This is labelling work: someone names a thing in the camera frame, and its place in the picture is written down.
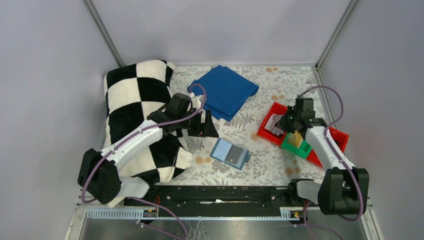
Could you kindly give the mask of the blue leather card holder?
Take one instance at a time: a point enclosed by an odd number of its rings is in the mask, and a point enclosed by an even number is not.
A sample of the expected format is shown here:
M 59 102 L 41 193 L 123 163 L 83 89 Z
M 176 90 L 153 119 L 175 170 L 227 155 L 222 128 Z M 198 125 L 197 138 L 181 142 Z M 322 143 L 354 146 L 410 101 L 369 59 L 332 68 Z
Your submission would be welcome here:
M 209 156 L 238 170 L 241 170 L 251 159 L 250 151 L 247 148 L 222 138 L 216 141 Z

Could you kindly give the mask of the dark grey card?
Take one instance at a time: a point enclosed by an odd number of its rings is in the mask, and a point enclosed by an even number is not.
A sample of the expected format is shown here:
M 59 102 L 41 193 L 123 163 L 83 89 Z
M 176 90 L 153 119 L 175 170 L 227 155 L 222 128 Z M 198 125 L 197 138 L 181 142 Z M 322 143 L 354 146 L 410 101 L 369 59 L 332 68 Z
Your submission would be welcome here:
M 233 145 L 230 148 L 230 150 L 229 150 L 229 152 L 228 152 L 228 154 L 226 156 L 225 161 L 226 162 L 229 162 L 229 163 L 231 163 L 233 165 L 238 165 L 239 162 L 242 160 L 243 154 L 244 154 L 244 149 L 243 148 L 241 148 L 239 146 L 236 146 L 236 145 Z

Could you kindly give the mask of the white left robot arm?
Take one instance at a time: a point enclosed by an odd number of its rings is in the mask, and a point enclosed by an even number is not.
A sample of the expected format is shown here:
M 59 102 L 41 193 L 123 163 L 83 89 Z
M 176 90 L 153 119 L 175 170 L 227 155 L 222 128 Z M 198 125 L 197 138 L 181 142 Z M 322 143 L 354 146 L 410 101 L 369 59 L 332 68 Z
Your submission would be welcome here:
M 120 176 L 119 172 L 142 150 L 177 129 L 186 129 L 193 137 L 219 137 L 211 111 L 204 109 L 206 99 L 206 94 L 176 93 L 116 143 L 100 151 L 87 150 L 77 179 L 82 187 L 81 201 L 106 205 L 115 198 L 142 199 L 149 184 L 138 177 Z

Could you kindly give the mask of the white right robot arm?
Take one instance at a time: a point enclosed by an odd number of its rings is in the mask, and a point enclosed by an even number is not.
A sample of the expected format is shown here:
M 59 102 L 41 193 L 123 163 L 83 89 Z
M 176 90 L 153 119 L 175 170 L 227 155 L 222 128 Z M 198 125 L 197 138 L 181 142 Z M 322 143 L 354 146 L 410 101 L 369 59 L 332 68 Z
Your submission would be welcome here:
M 361 217 L 366 210 L 369 174 L 357 168 L 337 146 L 322 118 L 317 118 L 314 100 L 298 97 L 288 106 L 278 123 L 285 133 L 299 133 L 318 157 L 325 171 L 321 183 L 311 179 L 294 179 L 289 184 L 293 194 L 319 206 L 324 215 Z

